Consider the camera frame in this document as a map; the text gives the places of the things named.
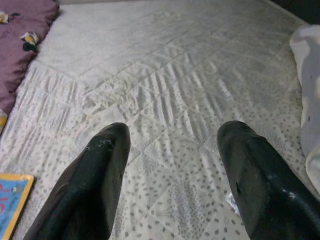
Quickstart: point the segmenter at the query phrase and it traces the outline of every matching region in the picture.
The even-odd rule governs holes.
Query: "mattress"
[[[37,178],[13,239],[90,138],[124,122],[132,147],[112,240],[247,240],[216,134],[246,122],[310,186],[289,47],[301,24],[262,0],[62,5],[0,139],[0,171]]]

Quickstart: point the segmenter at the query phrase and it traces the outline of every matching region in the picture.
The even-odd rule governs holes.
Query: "book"
[[[0,173],[0,239],[9,240],[34,182],[32,175]]]

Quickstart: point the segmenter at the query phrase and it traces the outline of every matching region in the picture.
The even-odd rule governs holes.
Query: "white cloth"
[[[301,146],[306,172],[320,193],[320,25],[299,28],[290,40],[302,87]]]

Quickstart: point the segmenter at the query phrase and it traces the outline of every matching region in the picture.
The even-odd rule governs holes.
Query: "blue book cover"
[[[0,239],[9,240],[31,190],[34,177],[0,173]]]

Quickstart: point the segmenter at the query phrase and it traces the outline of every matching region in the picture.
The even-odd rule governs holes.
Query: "bed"
[[[248,123],[311,188],[289,47],[302,24],[263,0],[61,5],[0,139],[0,171],[37,178],[13,239],[113,122],[129,126],[132,147],[112,240],[249,239],[226,202],[216,134]]]

